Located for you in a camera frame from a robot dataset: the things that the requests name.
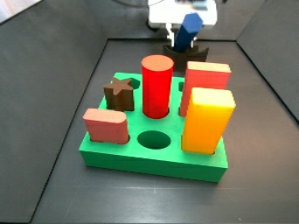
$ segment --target yellow rectangular block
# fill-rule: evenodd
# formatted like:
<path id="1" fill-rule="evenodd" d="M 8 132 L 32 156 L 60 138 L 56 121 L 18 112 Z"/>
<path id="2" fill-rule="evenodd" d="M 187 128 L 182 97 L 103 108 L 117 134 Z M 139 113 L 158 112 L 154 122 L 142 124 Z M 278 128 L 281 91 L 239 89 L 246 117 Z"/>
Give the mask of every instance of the yellow rectangular block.
<path id="1" fill-rule="evenodd" d="M 182 149 L 214 154 L 237 103 L 225 89 L 195 87 L 182 134 Z"/>

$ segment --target wooden block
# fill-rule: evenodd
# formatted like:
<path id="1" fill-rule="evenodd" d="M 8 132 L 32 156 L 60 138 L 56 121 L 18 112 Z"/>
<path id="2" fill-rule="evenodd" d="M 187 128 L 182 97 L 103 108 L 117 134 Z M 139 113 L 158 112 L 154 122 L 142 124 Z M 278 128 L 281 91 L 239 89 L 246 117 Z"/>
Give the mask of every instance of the wooden block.
<path id="1" fill-rule="evenodd" d="M 131 79 L 119 80 L 114 77 L 113 83 L 105 86 L 107 108 L 118 111 L 135 110 L 135 97 Z"/>
<path id="2" fill-rule="evenodd" d="M 195 87 L 182 134 L 182 149 L 214 154 L 237 107 L 233 93 L 225 89 Z"/>
<path id="3" fill-rule="evenodd" d="M 89 108 L 84 122 L 91 141 L 126 144 L 129 141 L 127 114 L 121 111 Z"/>
<path id="4" fill-rule="evenodd" d="M 189 61 L 182 91 L 181 116 L 187 115 L 193 88 L 225 89 L 230 80 L 230 65 Z"/>
<path id="5" fill-rule="evenodd" d="M 142 66 L 145 115 L 161 119 L 169 114 L 174 61 L 163 55 L 151 55 Z"/>
<path id="6" fill-rule="evenodd" d="M 185 53 L 190 48 L 194 37 L 202 30 L 202 24 L 203 21 L 198 13 L 191 13 L 185 16 L 182 27 L 174 40 L 173 49 L 178 53 Z"/>

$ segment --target red block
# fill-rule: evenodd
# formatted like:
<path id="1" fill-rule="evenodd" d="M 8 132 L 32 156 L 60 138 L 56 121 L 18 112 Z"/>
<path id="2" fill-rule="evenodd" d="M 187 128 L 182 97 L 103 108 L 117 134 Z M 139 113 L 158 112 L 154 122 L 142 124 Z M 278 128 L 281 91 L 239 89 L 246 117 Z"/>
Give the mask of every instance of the red block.
<path id="1" fill-rule="evenodd" d="M 193 88 L 226 89 L 230 80 L 230 65 L 189 61 L 182 91 L 181 116 L 187 115 Z"/>
<path id="2" fill-rule="evenodd" d="M 174 61 L 163 55 L 143 59 L 143 111 L 154 119 L 169 114 Z"/>
<path id="3" fill-rule="evenodd" d="M 89 108 L 83 119 L 91 141 L 114 144 L 129 142 L 127 114 L 125 112 Z"/>

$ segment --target brown star block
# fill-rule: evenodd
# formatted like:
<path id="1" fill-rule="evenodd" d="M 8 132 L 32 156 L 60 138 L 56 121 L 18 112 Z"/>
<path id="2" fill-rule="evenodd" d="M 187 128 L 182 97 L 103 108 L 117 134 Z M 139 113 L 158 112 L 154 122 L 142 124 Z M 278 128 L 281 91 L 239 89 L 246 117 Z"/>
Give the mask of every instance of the brown star block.
<path id="1" fill-rule="evenodd" d="M 113 83 L 105 86 L 107 108 L 118 111 L 135 110 L 133 80 L 119 80 L 114 77 Z"/>

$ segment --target orange rectangular block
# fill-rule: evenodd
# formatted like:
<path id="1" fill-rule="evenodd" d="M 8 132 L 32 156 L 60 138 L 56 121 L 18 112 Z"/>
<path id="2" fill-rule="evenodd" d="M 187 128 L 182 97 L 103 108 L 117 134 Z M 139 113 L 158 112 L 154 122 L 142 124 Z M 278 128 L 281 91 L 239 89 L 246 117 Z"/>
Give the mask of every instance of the orange rectangular block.
<path id="1" fill-rule="evenodd" d="M 182 134 L 182 149 L 213 154 L 227 128 L 237 103 L 225 89 L 195 87 Z"/>
<path id="2" fill-rule="evenodd" d="M 125 112 L 89 108 L 83 119 L 91 141 L 115 144 L 129 142 L 127 114 Z"/>
<path id="3" fill-rule="evenodd" d="M 230 65 L 189 61 L 182 91 L 181 116 L 187 115 L 193 88 L 225 89 L 231 75 Z"/>

